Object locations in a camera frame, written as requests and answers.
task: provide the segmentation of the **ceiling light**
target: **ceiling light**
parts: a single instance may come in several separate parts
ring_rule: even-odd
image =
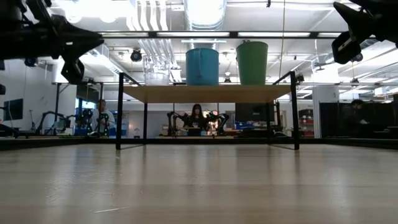
[[[183,44],[225,44],[226,40],[181,40]]]
[[[229,32],[158,32],[159,37],[229,37]]]
[[[105,101],[107,101],[107,102],[117,102],[118,100],[105,100]],[[127,101],[138,101],[138,100],[133,99],[133,100],[123,100],[123,101],[127,102]]]
[[[103,83],[104,85],[119,85],[119,82],[106,82]]]
[[[309,32],[239,32],[238,37],[309,37]]]
[[[149,34],[147,32],[100,32],[103,38],[121,38],[121,37],[148,37]]]
[[[319,33],[318,37],[338,37],[340,34],[339,32]]]

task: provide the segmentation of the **table top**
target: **table top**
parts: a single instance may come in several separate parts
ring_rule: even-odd
[[[268,103],[290,93],[290,86],[125,86],[124,92],[143,103]]]

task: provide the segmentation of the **camera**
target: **camera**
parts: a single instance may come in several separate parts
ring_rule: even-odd
[[[390,40],[398,47],[397,1],[350,1],[361,6],[361,9],[356,11],[342,3],[333,3],[349,27],[349,31],[341,33],[331,45],[335,62],[345,64],[362,61],[360,44],[372,35],[378,41]]]
[[[142,54],[141,54],[141,49],[134,49],[132,51],[132,54],[130,56],[130,59],[133,62],[140,62],[142,60]]]
[[[104,43],[101,34],[71,25],[65,17],[52,15],[47,7],[49,0],[0,1],[0,43],[3,47],[0,60],[25,58],[25,65],[34,67],[38,57],[62,56],[65,65],[61,74],[70,84],[81,83],[84,65],[79,58],[87,51]],[[24,15],[29,7],[33,24]]]

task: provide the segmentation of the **computer screen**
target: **computer screen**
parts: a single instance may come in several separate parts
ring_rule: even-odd
[[[275,121],[274,106],[269,106],[270,121]],[[235,121],[267,121],[266,104],[236,103]]]
[[[3,120],[17,120],[24,116],[24,99],[4,102]]]

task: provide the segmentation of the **ceiling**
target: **ceiling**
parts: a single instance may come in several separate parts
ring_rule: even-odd
[[[91,2],[92,7],[81,11],[81,19],[74,23],[75,26],[93,31],[129,31],[126,25],[126,16],[129,1],[106,1],[106,0],[80,0]],[[68,14],[70,12],[69,0],[53,1],[53,12]],[[100,5],[105,4],[105,11],[117,16],[114,22],[106,23],[101,20]],[[261,31],[327,31],[342,32],[346,31],[347,25],[340,15],[333,10],[333,0],[286,0],[285,10],[283,0],[272,0],[270,8],[266,7],[267,1],[255,0],[227,0],[223,30],[242,31],[242,30],[261,30]],[[354,7],[349,1],[340,1]],[[149,22],[149,1],[147,15]],[[170,30],[186,30],[183,1],[166,0],[167,4],[167,25]],[[235,48],[241,43],[239,39],[227,39],[226,43],[218,44],[217,51],[220,56],[220,77],[224,78],[225,72],[229,72],[231,77],[238,76],[238,69],[234,57],[222,57],[223,52],[234,53]],[[263,41],[269,46],[269,56],[267,60],[267,78],[271,82],[290,71],[297,68],[302,73],[306,82],[311,81],[313,69],[311,60],[316,60],[317,55],[331,54],[331,39],[265,39]],[[129,58],[135,48],[141,48],[137,39],[106,39],[105,44],[109,47],[110,55],[124,70],[128,71],[137,81],[143,82],[142,62],[132,62]],[[182,78],[185,77],[185,52],[189,50],[188,44],[181,43],[181,39],[172,39],[172,47],[177,58],[177,63],[182,69]],[[362,74],[371,74],[379,69],[394,62],[392,58],[397,58],[398,51],[395,45],[390,42],[376,43],[363,51],[365,59],[361,63],[337,65],[333,69],[338,69],[341,81],[349,82],[353,77]],[[88,67],[88,76],[95,77],[97,80],[114,81],[114,74],[103,65],[84,62]],[[393,78],[398,75],[398,67],[391,65],[390,70],[370,75],[365,80],[382,82],[385,77]]]

